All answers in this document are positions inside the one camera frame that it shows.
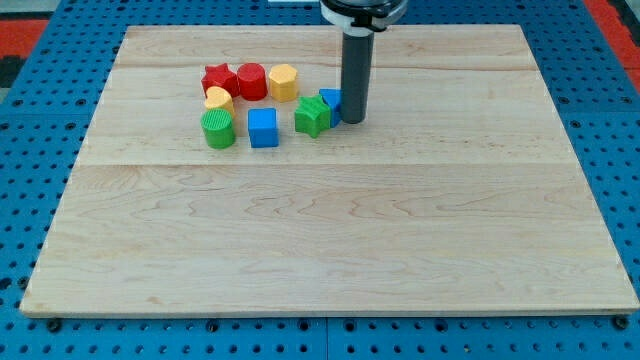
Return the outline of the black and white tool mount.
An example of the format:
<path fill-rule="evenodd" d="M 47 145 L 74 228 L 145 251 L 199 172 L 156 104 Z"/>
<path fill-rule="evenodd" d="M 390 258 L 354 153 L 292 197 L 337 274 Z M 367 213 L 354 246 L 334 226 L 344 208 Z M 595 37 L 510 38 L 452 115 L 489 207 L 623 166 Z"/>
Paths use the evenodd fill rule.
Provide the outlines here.
<path fill-rule="evenodd" d="M 383 32 L 404 16 L 408 0 L 321 0 L 320 9 L 343 32 Z"/>

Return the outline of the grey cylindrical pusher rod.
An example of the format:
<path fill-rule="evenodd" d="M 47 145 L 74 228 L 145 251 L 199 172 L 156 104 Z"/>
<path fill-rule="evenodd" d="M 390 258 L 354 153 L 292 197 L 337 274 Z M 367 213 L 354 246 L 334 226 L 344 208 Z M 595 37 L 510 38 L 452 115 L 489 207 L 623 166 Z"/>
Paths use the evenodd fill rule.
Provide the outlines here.
<path fill-rule="evenodd" d="M 341 64 L 341 117 L 348 124 L 366 118 L 374 34 L 343 34 Z"/>

